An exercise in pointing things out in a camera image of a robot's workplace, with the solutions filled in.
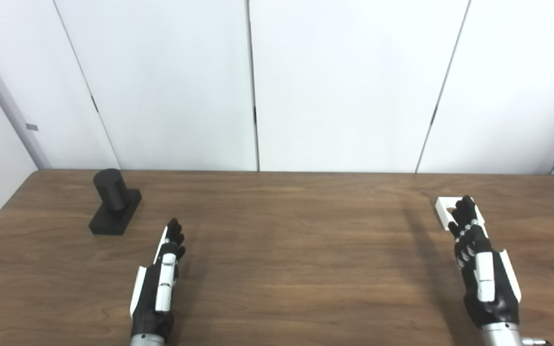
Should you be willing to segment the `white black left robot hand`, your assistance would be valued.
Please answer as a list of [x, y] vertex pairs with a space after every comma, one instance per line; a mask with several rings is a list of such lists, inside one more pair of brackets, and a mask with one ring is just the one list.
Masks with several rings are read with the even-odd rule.
[[175, 323], [172, 298], [186, 249], [178, 219], [165, 226], [152, 265], [140, 266], [130, 301], [130, 344], [164, 346]]

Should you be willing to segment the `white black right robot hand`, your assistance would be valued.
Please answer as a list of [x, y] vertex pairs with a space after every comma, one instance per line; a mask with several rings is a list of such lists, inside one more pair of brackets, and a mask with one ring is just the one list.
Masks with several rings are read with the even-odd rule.
[[465, 309], [477, 328], [494, 323], [520, 323], [519, 298], [501, 252], [492, 247], [476, 210], [465, 195], [451, 212], [453, 253], [465, 285]]

